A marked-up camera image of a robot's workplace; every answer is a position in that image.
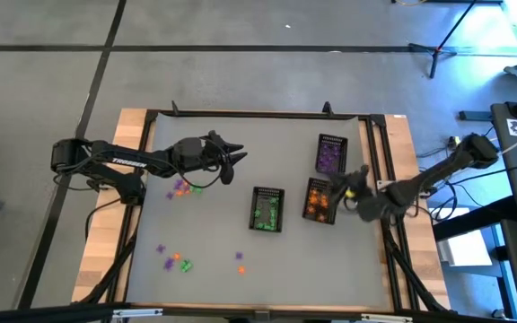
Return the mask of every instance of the wooden table frame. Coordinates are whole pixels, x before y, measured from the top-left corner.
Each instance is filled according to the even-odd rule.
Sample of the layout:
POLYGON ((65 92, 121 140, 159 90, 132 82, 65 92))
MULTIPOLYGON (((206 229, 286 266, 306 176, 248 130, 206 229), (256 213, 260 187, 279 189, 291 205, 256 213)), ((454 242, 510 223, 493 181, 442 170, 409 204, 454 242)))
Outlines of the wooden table frame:
MULTIPOLYGON (((122 109, 113 144, 121 146, 150 150, 153 139, 156 116, 159 113, 173 115, 178 111, 160 111, 147 109, 122 109)), ((324 118, 322 113, 284 113, 284 112, 239 112, 239 111, 181 111, 180 117, 216 116, 217 113, 228 113, 230 117, 260 117, 261 114, 269 115, 268 118, 324 118)), ((333 115, 333 118, 351 118, 353 115, 333 115)), ((360 119, 360 135, 363 147, 364 162, 371 165, 369 184, 377 179, 408 179, 418 173, 416 155, 406 116, 400 115, 357 115, 360 119)), ((132 168, 120 165, 110 165, 119 171, 130 172, 132 168)), ((105 204, 118 197, 117 191, 109 189, 101 191, 97 205, 105 204)), ((85 245, 83 258, 79 269, 79 275, 74 287, 73 301, 81 300, 91 291, 109 269, 113 260, 122 249, 125 242, 135 230, 140 215, 140 207, 125 207, 121 204, 111 205, 98 211, 92 219, 89 238, 85 245)), ((386 295, 389 295, 389 306, 386 308, 368 308, 364 306, 279 306, 279 305, 238 305, 238 304, 146 304, 156 307, 173 307, 188 311, 191 308, 198 310, 297 310, 297 311, 332 311, 332 312, 392 312, 395 309, 425 310, 421 302, 411 306, 411 297, 407 288, 407 281, 398 265, 390 264, 389 257, 384 251, 382 242, 382 230, 380 223, 376 224, 376 237, 379 240, 379 252, 382 268, 382 285, 386 295), (399 297, 394 295, 395 286, 398 284, 399 297)), ((436 242, 432 230, 432 224, 428 214, 421 212, 418 217, 405 217, 402 231, 392 229, 395 238, 402 248, 407 240, 407 252, 412 261, 413 268, 423 281, 428 291, 435 299, 446 308, 450 308, 442 268, 438 258, 436 242), (399 238, 399 233, 406 233, 405 239, 399 238)), ((102 301, 124 301, 127 291, 129 274, 128 259, 121 269, 118 279, 111 286, 102 301)))

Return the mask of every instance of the green object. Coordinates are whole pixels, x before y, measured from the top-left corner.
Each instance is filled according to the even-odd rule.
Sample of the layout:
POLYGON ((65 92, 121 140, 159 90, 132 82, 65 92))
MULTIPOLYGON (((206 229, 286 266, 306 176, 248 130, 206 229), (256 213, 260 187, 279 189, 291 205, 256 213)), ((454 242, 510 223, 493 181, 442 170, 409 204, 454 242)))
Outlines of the green object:
POLYGON ((190 260, 185 259, 180 263, 180 271, 183 273, 187 273, 193 267, 193 263, 190 260))

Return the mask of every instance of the wooden board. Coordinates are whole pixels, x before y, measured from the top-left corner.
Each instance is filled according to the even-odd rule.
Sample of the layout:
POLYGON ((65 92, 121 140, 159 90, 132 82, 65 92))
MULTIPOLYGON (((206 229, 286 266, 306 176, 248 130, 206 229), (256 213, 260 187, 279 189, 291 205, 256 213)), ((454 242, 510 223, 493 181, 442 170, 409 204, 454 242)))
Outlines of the wooden board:
MULTIPOLYGON (((121 111, 117 131, 113 139, 113 144, 123 145, 125 147, 137 149, 143 132, 143 124, 145 122, 146 109, 123 109, 121 111)), ((394 170, 397 179, 408 179, 418 173, 416 162, 416 154, 414 145, 410 136, 408 122, 405 116, 386 116, 387 131, 390 141, 391 155, 394 163, 394 170)), ((361 122, 360 126, 361 140, 363 143, 364 161, 370 162, 370 154, 368 140, 366 135, 365 123, 361 122)), ((386 176, 386 162, 381 148, 380 134, 378 127, 374 127, 375 141, 377 153, 379 155, 379 164, 382 177, 386 176)), ((115 166, 121 171, 131 171, 128 167, 115 166)), ((369 175, 369 183, 375 183, 373 174, 369 175)), ((117 192, 113 189, 100 193, 97 205, 102 205, 117 198, 117 192)), ((421 201, 421 206, 425 207, 425 201, 421 201)), ((112 205, 97 212, 93 219, 89 234, 89 239, 85 245, 82 262, 79 269, 79 275, 75 283, 72 300, 78 301, 85 297, 96 285, 105 272, 109 269, 115 257, 115 251, 118 243, 118 236, 121 230, 123 213, 125 207, 121 204, 112 205)), ((134 211, 131 231, 134 230, 138 218, 138 208, 134 211)), ((423 280, 426 288, 434 295, 436 300, 444 307, 450 308, 446 286, 443 280, 442 268, 438 259, 436 243, 430 218, 428 214, 421 213, 417 218, 406 218, 405 225, 407 229, 407 240, 412 258, 413 268, 418 276, 423 280)), ((388 279, 388 271, 386 269, 386 257, 383 249, 380 225, 376 224, 376 239, 380 242, 378 252, 381 254, 382 262, 382 284, 384 292, 390 297, 390 283, 388 279)), ((128 262, 121 271, 118 280, 118 290, 116 293, 116 301, 123 301, 124 291, 127 284, 128 262)), ((404 274, 399 270, 399 285, 402 296, 403 305, 409 308, 407 296, 407 287, 404 274)), ((312 310, 301 306, 294 306, 295 310, 312 310)), ((316 307, 316 310, 377 310, 364 309, 359 306, 342 307, 316 307)), ((392 306, 384 311, 392 311, 392 306)))

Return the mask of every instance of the tripod stand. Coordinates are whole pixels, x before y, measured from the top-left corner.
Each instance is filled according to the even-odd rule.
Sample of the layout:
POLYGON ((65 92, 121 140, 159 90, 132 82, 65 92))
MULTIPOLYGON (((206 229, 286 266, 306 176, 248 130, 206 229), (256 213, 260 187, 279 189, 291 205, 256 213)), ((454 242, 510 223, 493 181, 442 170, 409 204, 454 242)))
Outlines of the tripod stand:
POLYGON ((462 16, 454 24, 454 27, 452 27, 450 32, 446 35, 446 37, 444 38, 444 40, 442 41, 440 46, 438 46, 437 48, 432 48, 432 47, 428 47, 428 46, 424 46, 424 45, 419 45, 419 44, 414 44, 414 43, 408 44, 410 49, 416 49, 417 48, 421 52, 431 53, 431 55, 432 55, 432 67, 430 68, 430 78, 431 79, 433 79, 435 74, 436 74, 436 66, 438 65, 438 56, 440 56, 441 54, 449 55, 451 57, 458 55, 458 53, 455 52, 455 51, 443 50, 443 47, 446 44, 446 41, 448 41, 448 39, 450 38, 452 33, 456 30, 456 28, 458 28, 458 26, 460 25, 462 20, 464 20, 464 17, 466 17, 466 15, 469 13, 469 11, 472 9, 472 7, 474 6, 474 4, 476 4, 477 1, 478 0, 472 0, 470 5, 468 6, 468 9, 466 9, 466 11, 462 14, 462 16))

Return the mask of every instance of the gray floor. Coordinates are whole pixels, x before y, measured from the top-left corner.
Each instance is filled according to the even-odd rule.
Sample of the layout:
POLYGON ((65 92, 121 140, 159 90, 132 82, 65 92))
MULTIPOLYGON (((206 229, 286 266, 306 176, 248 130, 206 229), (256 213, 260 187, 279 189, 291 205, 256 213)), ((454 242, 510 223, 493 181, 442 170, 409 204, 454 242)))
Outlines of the gray floor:
MULTIPOLYGON (((116 6, 115 0, 0 0, 0 44, 103 44, 116 6)), ((437 45, 464 8, 402 7, 387 0, 131 0, 116 43, 437 45)), ((478 6, 450 44, 512 51, 517 33, 511 22, 499 6, 478 6)), ((99 55, 0 53, 0 199, 6 202, 0 211, 0 310, 13 306, 54 188, 50 147, 73 135, 99 55)), ((296 111, 318 111, 329 100, 339 112, 407 114, 421 153, 449 135, 488 130, 485 123, 457 121, 459 110, 489 110, 492 103, 517 100, 517 79, 501 73, 505 65, 517 64, 517 57, 443 59, 434 80, 425 77, 430 59, 421 54, 113 53, 86 136, 110 140, 121 108, 164 109, 171 100, 184 109, 296 111)), ((428 166, 436 158, 442 156, 421 163, 428 166)), ((83 183, 78 179, 73 185, 83 183)), ((509 194, 504 176, 473 181, 467 188, 482 204, 509 194)), ((437 198, 443 200, 443 194, 437 198)), ((93 193, 68 194, 36 306, 69 302, 83 252, 83 221, 94 199, 93 193)), ((466 297, 485 306, 495 302, 480 287, 485 281, 447 279, 474 291, 449 289, 455 310, 484 315, 486 307, 460 304, 466 297)))

